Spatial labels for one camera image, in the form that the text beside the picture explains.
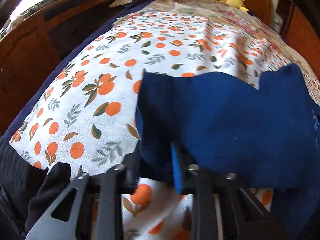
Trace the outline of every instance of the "bolt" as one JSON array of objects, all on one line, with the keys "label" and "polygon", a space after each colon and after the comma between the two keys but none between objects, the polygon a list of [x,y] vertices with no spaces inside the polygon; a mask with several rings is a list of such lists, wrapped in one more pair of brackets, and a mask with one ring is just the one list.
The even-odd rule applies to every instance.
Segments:
[{"label": "bolt", "polygon": [[84,172],[84,173],[81,174],[80,177],[78,177],[78,179],[83,179],[83,178],[84,178],[85,176],[87,176],[87,175],[88,175],[88,173],[85,173],[85,172]]},{"label": "bolt", "polygon": [[189,165],[189,167],[188,167],[188,169],[190,170],[190,171],[197,171],[197,170],[199,170],[199,165],[197,165],[197,164],[191,164],[191,165]]},{"label": "bolt", "polygon": [[234,173],[227,173],[226,174],[226,179],[234,180],[236,179],[237,175]]},{"label": "bolt", "polygon": [[116,167],[115,167],[115,171],[122,171],[124,170],[125,168],[125,165],[124,164],[118,164]]}]

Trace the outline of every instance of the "orange print bedsheet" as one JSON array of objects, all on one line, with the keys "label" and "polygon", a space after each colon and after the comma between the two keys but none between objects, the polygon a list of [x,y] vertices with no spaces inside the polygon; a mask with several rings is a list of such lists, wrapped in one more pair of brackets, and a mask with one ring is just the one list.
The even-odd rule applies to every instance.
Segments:
[{"label": "orange print bedsheet", "polygon": [[[134,113],[145,72],[189,78],[219,71],[259,89],[263,71],[299,63],[262,22],[235,12],[212,0],[156,0],[119,19],[57,76],[11,145],[37,168],[60,161],[70,164],[72,178],[103,173],[140,138]],[[318,80],[301,69],[319,103]],[[149,179],[140,184],[123,197],[126,238],[187,239],[192,197]],[[253,191],[269,209],[272,190]]]}]

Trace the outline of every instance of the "blue cloth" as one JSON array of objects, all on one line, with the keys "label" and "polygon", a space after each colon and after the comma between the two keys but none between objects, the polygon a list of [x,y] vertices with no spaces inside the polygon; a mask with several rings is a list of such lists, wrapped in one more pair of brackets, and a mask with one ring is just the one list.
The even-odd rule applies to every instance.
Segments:
[{"label": "blue cloth", "polygon": [[68,56],[66,56],[60,62],[60,64],[55,68],[55,70],[46,78],[46,80],[43,82],[43,84],[39,88],[38,92],[29,100],[29,102],[24,106],[24,108],[19,112],[19,114],[13,120],[13,122],[11,123],[11,125],[9,126],[9,128],[6,130],[4,134],[5,141],[9,142],[10,138],[21,127],[23,121],[28,116],[28,114],[30,114],[30,112],[32,111],[32,108],[39,101],[39,99],[41,98],[45,90],[48,88],[48,86],[50,86],[52,81],[68,65],[68,63],[81,52],[82,49],[88,46],[96,38],[98,38],[99,36],[109,31],[112,28],[113,23],[116,21],[117,18],[139,11],[143,9],[145,6],[147,6],[148,4],[150,4],[151,2],[152,2],[151,0],[136,0],[135,2],[130,4],[130,6],[125,8],[121,13],[119,13],[117,16],[111,18],[110,20],[105,22],[102,26],[100,26],[94,33],[92,33],[88,38],[86,38],[77,48],[75,48]]},{"label": "blue cloth", "polygon": [[172,181],[170,142],[177,141],[201,167],[234,172],[248,187],[297,188],[277,192],[272,203],[293,239],[317,205],[319,109],[295,64],[264,72],[260,90],[219,72],[145,73],[136,111],[141,175]]}]

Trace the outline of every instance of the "wooden wall panel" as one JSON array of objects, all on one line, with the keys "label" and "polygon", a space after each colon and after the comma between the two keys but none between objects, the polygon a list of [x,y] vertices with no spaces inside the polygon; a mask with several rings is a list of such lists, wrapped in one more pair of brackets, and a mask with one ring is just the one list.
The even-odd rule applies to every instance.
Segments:
[{"label": "wooden wall panel", "polygon": [[306,59],[317,78],[320,79],[320,39],[298,7],[294,8],[285,38],[289,46]]}]

